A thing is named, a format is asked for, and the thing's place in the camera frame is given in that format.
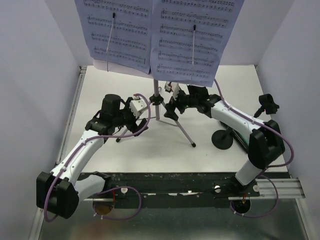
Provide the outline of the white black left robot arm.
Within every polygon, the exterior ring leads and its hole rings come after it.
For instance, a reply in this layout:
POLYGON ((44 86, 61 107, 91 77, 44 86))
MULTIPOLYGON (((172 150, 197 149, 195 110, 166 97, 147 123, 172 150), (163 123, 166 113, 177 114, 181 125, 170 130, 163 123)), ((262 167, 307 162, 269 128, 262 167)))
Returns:
POLYGON ((79 141, 71 152, 49 172, 36 178, 36 205, 43 210, 44 220, 70 218, 79 203, 88 197, 107 197, 119 187, 111 186, 111 176, 94 171, 79 179, 94 154, 112 138, 136 137, 148 128, 151 119, 150 103, 136 93, 123 100, 119 95, 105 95, 101 109, 89 120, 79 141), (116 129, 126 127, 130 134, 115 135, 116 129))

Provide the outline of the black clip microphone stand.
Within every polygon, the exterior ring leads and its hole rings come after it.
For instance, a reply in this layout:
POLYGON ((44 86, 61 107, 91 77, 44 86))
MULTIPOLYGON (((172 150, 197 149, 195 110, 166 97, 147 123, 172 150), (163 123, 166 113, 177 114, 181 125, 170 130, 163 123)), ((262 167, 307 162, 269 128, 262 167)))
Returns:
POLYGON ((255 112, 254 118, 258 118, 263 112, 266 115, 276 114, 280 106, 274 102, 273 96, 269 93, 258 97, 260 108, 255 112))

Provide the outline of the green toy microphone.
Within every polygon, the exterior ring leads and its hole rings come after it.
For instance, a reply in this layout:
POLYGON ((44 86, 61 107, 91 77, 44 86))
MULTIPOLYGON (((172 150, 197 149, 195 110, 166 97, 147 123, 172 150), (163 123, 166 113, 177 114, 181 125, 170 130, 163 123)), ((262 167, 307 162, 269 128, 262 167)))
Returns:
POLYGON ((238 136, 238 143, 245 151, 248 151, 249 142, 241 134, 238 136))

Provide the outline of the black toy microphone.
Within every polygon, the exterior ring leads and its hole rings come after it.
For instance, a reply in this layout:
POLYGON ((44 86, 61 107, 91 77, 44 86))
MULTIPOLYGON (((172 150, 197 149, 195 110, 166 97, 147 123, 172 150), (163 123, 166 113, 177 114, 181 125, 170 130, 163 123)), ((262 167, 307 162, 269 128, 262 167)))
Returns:
POLYGON ((229 131, 229 134, 236 140, 236 142, 238 143, 238 145, 240 146, 239 142, 238 142, 238 136, 240 135, 239 132, 235 131, 233 128, 231 127, 227 127, 226 130, 229 131))

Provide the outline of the aluminium left side rail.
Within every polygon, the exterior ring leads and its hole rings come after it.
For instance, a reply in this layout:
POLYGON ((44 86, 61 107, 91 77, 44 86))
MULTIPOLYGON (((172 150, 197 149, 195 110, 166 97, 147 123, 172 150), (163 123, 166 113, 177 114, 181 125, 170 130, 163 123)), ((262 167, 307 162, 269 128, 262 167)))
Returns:
POLYGON ((73 99, 72 99, 72 103, 71 103, 68 119, 67 119, 67 122, 66 122, 66 126, 65 126, 65 130, 64 130, 62 142, 61 142, 61 145, 60 145, 60 149, 59 149, 59 152, 58 152, 58 155, 57 155, 57 159, 55 161, 55 166, 60 164, 60 162, 64 159, 64 157, 66 155, 66 151, 67 151, 67 148, 68 148, 68 142, 69 142, 72 126, 73 126, 73 123, 74 123, 75 112, 77 110, 77 106, 78 106, 78 102, 79 102, 79 99, 80 99, 81 90, 82 90, 83 83, 84 83, 84 80, 85 80, 87 68, 88 68, 87 66, 80 66, 79 67, 79 75, 78 75, 78 79, 77 79, 77 85, 76 85, 75 92, 74 92, 74 95, 73 95, 73 99))

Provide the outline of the lilac tripod music stand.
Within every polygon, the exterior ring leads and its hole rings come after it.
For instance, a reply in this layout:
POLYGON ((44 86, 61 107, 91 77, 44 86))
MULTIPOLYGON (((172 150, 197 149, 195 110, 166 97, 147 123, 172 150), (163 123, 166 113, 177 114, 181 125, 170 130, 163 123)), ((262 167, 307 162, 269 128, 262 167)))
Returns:
POLYGON ((164 99, 160 94, 161 89, 162 88, 159 86, 159 82, 154 79, 153 80, 153 92, 154 93, 151 96, 152 99, 150 100, 150 103, 155 107, 155 117, 152 117, 152 119, 155 119, 157 122, 161 122, 161 123, 173 126, 173 127, 178 127, 182 131, 184 136, 188 139, 191 146, 193 148, 195 148, 196 143, 191 139, 191 137, 188 135, 188 133, 186 132, 186 130, 183 128, 183 126, 180 124, 180 122, 178 120, 174 120, 175 124, 161 120, 161 115, 160 115, 161 106, 163 106, 163 107, 166 106, 164 103, 164 99))

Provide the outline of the aluminium front rail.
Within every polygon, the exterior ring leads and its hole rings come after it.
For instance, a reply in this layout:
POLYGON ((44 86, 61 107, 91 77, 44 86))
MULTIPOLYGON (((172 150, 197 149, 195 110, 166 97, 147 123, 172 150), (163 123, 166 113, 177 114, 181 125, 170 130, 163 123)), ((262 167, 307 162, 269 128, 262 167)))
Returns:
POLYGON ((255 184, 245 191, 224 193, 225 198, 241 200, 246 194, 246 200, 271 200, 276 199, 304 199, 305 193, 298 178, 273 178, 271 181, 263 178, 256 180, 255 184))

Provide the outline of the white sheet music page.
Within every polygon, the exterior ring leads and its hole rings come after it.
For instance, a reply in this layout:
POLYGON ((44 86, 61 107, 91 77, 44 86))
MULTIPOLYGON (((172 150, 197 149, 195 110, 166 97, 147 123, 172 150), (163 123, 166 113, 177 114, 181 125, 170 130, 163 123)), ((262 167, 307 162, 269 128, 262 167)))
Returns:
POLYGON ((213 85, 242 0, 155 0, 150 71, 157 81, 213 85))

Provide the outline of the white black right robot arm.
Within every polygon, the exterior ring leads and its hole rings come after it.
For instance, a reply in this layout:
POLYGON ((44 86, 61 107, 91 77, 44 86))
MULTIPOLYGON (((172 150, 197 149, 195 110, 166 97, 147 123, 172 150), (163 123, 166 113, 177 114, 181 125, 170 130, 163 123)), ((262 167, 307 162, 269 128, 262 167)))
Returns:
POLYGON ((181 114, 188 108, 195 108, 201 114, 227 125, 238 132, 248 144, 248 159, 238 170, 231 183, 230 191, 241 196, 248 185, 285 151, 280 127, 274 120, 263 121, 227 105, 221 96, 209 94, 206 87, 188 85, 185 93, 174 82, 166 82, 166 92, 172 94, 165 105, 164 117, 178 120, 175 110, 181 114))

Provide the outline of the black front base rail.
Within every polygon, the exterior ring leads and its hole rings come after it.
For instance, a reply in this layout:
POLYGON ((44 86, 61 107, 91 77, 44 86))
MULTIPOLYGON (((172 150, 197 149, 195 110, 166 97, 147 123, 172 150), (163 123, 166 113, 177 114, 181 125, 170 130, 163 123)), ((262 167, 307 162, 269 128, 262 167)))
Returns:
POLYGON ((94 203, 115 201, 117 209, 227 208, 229 198, 258 197, 256 181, 237 186, 233 172, 109 173, 109 189, 133 187, 127 193, 92 195, 94 203))

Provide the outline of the aluminium rail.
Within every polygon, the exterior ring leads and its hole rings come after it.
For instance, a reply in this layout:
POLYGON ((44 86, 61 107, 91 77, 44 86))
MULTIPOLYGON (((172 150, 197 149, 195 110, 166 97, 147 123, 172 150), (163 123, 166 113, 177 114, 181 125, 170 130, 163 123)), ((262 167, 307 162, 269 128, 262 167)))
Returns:
POLYGON ((84 83, 84 80, 85 80, 87 68, 88 68, 87 66, 80 66, 79 67, 79 75, 78 75, 78 79, 77 79, 77 85, 76 85, 75 92, 74 92, 74 95, 73 95, 73 99, 72 99, 72 103, 71 103, 68 119, 67 119, 67 122, 66 122, 66 126, 65 126, 65 130, 64 130, 62 142, 61 142, 61 145, 60 145, 60 149, 59 149, 59 152, 58 152, 58 155, 57 155, 57 159, 55 161, 55 166, 60 164, 60 162, 64 159, 64 157, 66 155, 66 151, 67 151, 67 148, 68 148, 68 142, 69 142, 72 126, 73 126, 73 123, 74 123, 75 112, 77 110, 77 106, 78 106, 78 102, 79 102, 79 99, 80 99, 81 90, 82 90, 83 83, 84 83))
POLYGON ((224 193, 225 198, 241 200, 246 194, 246 200, 271 200, 276 199, 304 199, 305 193, 298 178, 273 178, 271 181, 263 178, 256 180, 255 184, 245 191, 224 193))

